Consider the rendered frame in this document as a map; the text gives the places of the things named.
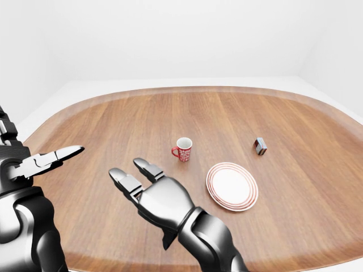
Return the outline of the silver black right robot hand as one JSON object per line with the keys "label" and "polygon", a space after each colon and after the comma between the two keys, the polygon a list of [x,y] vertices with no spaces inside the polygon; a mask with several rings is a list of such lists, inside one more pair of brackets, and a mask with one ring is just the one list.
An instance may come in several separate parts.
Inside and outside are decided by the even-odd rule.
{"label": "silver black right robot hand", "polygon": [[110,169],[109,176],[118,190],[135,205],[138,214],[162,229],[162,243],[166,250],[195,205],[185,187],[165,175],[161,168],[143,158],[135,158],[133,163],[151,182],[148,188],[143,188],[135,177],[119,168]]}

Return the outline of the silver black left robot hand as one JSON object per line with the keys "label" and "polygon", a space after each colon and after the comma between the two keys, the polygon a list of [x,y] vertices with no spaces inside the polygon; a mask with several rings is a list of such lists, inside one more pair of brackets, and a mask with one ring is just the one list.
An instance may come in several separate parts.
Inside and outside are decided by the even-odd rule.
{"label": "silver black left robot hand", "polygon": [[33,177],[47,173],[80,154],[80,145],[64,147],[46,154],[31,155],[17,140],[18,131],[8,114],[0,107],[0,196],[33,185]]}

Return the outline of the red and white patterned mug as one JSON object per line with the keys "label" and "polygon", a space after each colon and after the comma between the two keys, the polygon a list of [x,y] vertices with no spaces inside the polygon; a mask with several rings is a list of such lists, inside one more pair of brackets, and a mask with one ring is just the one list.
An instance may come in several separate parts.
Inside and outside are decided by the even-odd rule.
{"label": "red and white patterned mug", "polygon": [[188,137],[181,137],[176,141],[176,146],[171,149],[173,156],[182,162],[187,162],[190,158],[193,142]]}

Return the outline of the white plate with red rings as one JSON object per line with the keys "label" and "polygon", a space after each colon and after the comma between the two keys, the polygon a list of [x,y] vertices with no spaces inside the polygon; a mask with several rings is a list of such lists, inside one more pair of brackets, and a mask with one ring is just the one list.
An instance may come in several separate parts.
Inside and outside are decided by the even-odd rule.
{"label": "white plate with red rings", "polygon": [[257,183],[245,168],[231,163],[217,163],[206,175],[208,193],[220,206],[230,211],[246,211],[258,200]]}

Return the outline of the small printed box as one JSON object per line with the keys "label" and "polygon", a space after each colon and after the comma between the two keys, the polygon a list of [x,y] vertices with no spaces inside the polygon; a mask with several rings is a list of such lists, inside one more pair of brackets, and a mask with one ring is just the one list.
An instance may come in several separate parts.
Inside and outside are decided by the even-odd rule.
{"label": "small printed box", "polygon": [[264,155],[267,150],[267,145],[265,144],[262,137],[257,137],[254,142],[254,148],[258,155]]}

